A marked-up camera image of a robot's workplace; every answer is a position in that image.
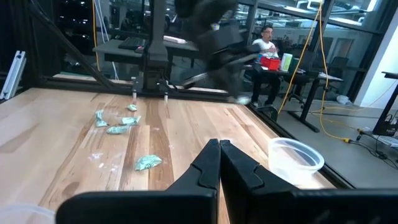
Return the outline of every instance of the red bin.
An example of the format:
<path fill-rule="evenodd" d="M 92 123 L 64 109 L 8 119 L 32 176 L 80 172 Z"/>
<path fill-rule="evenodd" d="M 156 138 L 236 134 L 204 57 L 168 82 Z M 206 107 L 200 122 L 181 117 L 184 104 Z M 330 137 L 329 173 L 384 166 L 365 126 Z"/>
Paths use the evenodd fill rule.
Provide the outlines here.
<path fill-rule="evenodd" d="M 268 70 L 278 70 L 280 60 L 279 59 L 271 59 L 267 57 L 261 57 L 260 64 L 264 67 L 267 67 Z"/>

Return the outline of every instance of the black pants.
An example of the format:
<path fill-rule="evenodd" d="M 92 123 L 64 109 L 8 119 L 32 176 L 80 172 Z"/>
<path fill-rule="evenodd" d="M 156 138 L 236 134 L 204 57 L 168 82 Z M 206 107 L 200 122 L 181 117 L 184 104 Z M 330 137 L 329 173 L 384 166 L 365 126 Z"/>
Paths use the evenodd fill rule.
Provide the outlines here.
<path fill-rule="evenodd" d="M 251 80 L 253 81 L 253 95 L 251 97 L 251 101 L 252 102 L 258 101 L 261 91 L 261 84 L 268 83 L 271 86 L 271 90 L 268 95 L 268 100 L 264 104 L 265 105 L 273 104 L 280 90 L 279 76 L 273 74 L 265 75 L 255 70 L 250 70 L 247 72 L 250 74 Z"/>

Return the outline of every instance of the keyboard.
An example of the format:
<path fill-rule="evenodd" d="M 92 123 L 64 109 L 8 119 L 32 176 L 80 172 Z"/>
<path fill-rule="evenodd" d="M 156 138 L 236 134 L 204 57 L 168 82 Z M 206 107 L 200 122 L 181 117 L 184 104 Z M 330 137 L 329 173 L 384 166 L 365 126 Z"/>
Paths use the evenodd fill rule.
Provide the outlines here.
<path fill-rule="evenodd" d="M 145 46 L 145 42 L 145 39 L 139 37 L 128 37 L 121 44 L 119 44 L 119 48 L 126 50 L 136 50 L 138 47 Z"/>

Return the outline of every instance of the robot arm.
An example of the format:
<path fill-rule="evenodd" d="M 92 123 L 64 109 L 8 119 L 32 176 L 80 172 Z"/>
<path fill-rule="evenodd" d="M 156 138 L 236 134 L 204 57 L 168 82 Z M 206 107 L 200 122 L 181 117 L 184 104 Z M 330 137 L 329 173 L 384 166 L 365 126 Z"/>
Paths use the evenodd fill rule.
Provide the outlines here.
<path fill-rule="evenodd" d="M 248 98 L 242 99 L 238 73 L 245 62 L 258 56 L 257 45 L 245 49 L 231 49 L 231 45 L 243 41 L 239 28 L 234 25 L 213 30 L 211 24 L 217 23 L 223 15 L 234 9 L 237 0 L 175 0 L 177 15 L 188 19 L 186 32 L 206 62 L 206 73 L 193 74 L 192 79 L 184 85 L 191 85 L 198 79 L 208 77 L 218 87 L 226 90 L 237 103 L 249 103 Z"/>

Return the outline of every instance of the white shirt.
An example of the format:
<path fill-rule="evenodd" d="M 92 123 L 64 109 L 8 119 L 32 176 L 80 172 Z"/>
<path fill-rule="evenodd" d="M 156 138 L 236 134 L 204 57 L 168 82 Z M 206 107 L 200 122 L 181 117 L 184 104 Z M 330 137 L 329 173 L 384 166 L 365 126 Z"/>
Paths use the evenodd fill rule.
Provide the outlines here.
<path fill-rule="evenodd" d="M 265 57 L 279 57 L 278 53 L 275 52 L 270 52 L 269 49 L 273 48 L 276 49 L 275 45 L 271 42 L 268 41 L 268 43 L 265 43 L 262 39 L 257 39 L 253 41 L 253 44 L 258 44 L 260 45 L 261 48 L 261 54 Z"/>

